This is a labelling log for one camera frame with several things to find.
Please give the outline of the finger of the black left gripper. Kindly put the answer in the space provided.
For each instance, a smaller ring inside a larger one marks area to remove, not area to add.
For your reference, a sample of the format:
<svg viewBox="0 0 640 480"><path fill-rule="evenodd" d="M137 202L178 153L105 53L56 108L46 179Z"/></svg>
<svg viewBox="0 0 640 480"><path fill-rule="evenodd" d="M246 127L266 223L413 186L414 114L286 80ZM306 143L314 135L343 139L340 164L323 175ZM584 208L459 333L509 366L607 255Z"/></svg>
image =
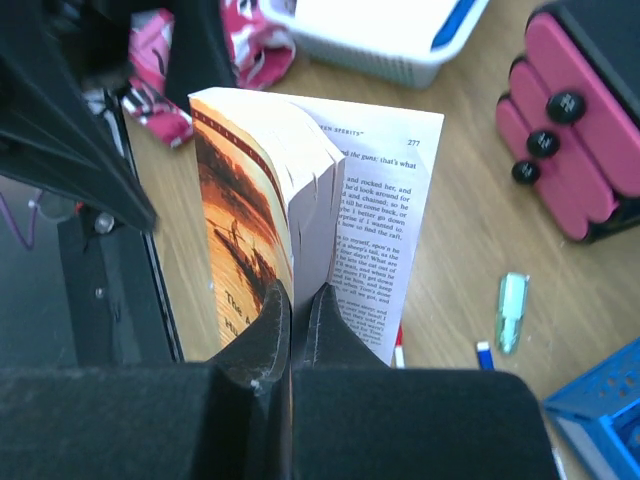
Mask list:
<svg viewBox="0 0 640 480"><path fill-rule="evenodd" d="M151 201L70 75L46 52L1 56L1 174L104 211L143 232Z"/></svg>

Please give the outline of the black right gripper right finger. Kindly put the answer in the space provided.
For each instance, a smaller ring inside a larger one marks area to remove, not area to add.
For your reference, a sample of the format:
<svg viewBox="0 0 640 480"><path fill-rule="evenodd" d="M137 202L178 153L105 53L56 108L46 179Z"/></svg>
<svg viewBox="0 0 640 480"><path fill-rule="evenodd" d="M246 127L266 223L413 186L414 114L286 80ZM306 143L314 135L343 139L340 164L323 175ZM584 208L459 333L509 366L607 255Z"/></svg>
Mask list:
<svg viewBox="0 0 640 480"><path fill-rule="evenodd" d="M388 368L344 321L336 290L329 283L293 315L292 365L294 369Z"/></svg>

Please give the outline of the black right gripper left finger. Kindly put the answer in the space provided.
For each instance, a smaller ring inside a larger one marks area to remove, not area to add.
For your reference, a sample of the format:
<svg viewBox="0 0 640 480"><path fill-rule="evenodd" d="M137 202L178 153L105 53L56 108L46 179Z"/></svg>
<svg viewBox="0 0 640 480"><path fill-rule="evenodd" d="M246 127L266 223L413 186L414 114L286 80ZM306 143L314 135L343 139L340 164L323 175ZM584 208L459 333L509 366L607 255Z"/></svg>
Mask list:
<svg viewBox="0 0 640 480"><path fill-rule="evenodd" d="M291 305L280 280L266 291L257 318L208 364L242 387L280 382L290 356Z"/></svg>

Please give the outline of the orange cover paperback book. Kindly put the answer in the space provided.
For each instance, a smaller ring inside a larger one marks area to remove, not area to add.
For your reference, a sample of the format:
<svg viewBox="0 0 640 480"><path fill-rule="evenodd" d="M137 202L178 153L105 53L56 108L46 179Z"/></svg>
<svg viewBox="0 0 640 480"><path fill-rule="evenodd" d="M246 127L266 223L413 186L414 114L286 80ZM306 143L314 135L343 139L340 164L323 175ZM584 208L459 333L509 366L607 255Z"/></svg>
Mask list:
<svg viewBox="0 0 640 480"><path fill-rule="evenodd" d="M225 87L189 104L222 343L273 282L295 327L331 284L349 328L391 363L444 116Z"/></svg>

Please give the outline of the green correction tape dispenser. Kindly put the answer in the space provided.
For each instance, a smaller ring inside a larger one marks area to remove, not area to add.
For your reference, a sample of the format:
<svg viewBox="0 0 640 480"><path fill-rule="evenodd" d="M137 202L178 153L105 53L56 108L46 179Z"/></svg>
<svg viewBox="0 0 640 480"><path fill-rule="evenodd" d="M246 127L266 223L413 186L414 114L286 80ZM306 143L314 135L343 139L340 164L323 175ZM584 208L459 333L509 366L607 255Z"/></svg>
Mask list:
<svg viewBox="0 0 640 480"><path fill-rule="evenodd" d="M508 272L500 281L496 311L496 345L505 355L513 354L518 347L526 311L529 279L528 275Z"/></svg>

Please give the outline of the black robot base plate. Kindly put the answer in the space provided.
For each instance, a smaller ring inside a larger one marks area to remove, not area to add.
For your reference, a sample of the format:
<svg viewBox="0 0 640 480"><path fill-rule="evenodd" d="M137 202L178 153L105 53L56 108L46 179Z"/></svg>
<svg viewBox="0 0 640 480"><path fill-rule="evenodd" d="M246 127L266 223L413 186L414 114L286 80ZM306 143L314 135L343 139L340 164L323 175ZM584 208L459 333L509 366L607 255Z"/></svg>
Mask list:
<svg viewBox="0 0 640 480"><path fill-rule="evenodd" d="M170 364L182 360L153 240L78 191L58 224L70 338L53 365Z"/></svg>

